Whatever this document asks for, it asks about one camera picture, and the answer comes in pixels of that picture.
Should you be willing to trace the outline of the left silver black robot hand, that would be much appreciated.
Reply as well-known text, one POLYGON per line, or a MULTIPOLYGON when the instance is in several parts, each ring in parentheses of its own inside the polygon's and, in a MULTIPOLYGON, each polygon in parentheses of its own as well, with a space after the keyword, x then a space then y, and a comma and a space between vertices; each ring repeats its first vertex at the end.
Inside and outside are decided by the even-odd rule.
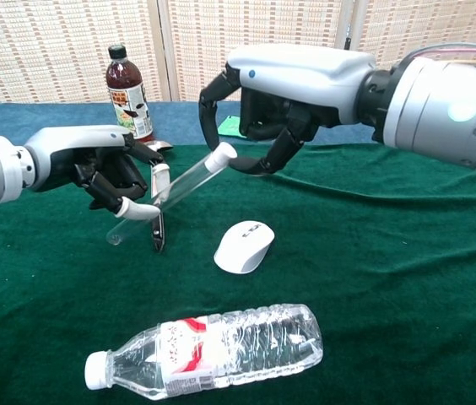
POLYGON ((125 127, 44 127, 24 147, 33 162, 34 179, 26 184, 33 192, 74 184, 92 197, 91 210, 105 209, 133 221, 161 214, 159 207, 138 202, 149 185, 133 161, 155 166, 164 158, 125 127))

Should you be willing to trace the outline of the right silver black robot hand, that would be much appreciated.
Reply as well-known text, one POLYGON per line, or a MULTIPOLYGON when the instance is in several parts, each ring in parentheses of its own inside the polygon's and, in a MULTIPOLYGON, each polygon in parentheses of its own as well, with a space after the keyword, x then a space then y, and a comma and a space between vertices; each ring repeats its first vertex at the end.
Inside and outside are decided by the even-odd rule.
POLYGON ((252 176, 282 170, 319 127, 358 123, 360 87, 375 67, 363 51, 284 43, 235 48, 199 95, 205 142, 210 150, 220 145, 218 103, 240 92, 240 134, 272 145, 261 158, 233 158, 230 167, 252 176))

